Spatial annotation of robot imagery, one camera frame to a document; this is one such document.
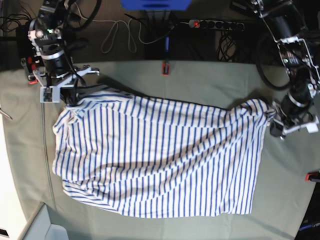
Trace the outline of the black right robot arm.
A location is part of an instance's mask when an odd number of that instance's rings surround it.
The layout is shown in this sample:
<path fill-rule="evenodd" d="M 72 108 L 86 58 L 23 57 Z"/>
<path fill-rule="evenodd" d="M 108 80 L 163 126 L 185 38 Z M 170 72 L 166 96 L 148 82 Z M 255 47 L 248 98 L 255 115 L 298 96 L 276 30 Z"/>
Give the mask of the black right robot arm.
<path fill-rule="evenodd" d="M 74 4 L 74 0 L 45 0 L 28 27 L 27 38 L 38 62 L 27 78 L 31 84 L 40 84 L 42 104 L 63 101 L 77 105 L 78 86 L 86 86 L 84 76 L 100 74 L 99 69 L 90 65 L 75 66 L 72 52 L 82 49 L 80 43 L 88 45 L 86 38 L 78 38 L 76 34 L 92 23 L 102 1 L 96 1 L 90 16 L 80 26 L 72 26 L 77 18 L 71 10 Z"/>

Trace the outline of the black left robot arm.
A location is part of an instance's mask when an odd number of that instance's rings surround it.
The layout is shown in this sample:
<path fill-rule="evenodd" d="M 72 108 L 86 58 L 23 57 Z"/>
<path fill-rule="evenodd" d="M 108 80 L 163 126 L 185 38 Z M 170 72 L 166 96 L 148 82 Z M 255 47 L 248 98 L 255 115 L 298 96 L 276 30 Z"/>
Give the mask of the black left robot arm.
<path fill-rule="evenodd" d="M 320 67 L 313 59 L 312 43 L 308 41 L 303 17 L 292 0 L 249 0 L 247 3 L 268 30 L 256 47 L 255 65 L 260 78 L 275 91 L 288 91 L 282 101 L 272 102 L 275 116 L 270 124 L 270 134 L 284 139 L 300 129 L 318 132 L 319 120 L 310 113 L 310 108 L 320 93 Z M 263 43 L 268 38 L 276 44 L 289 77 L 288 83 L 282 86 L 271 83 L 262 68 Z"/>

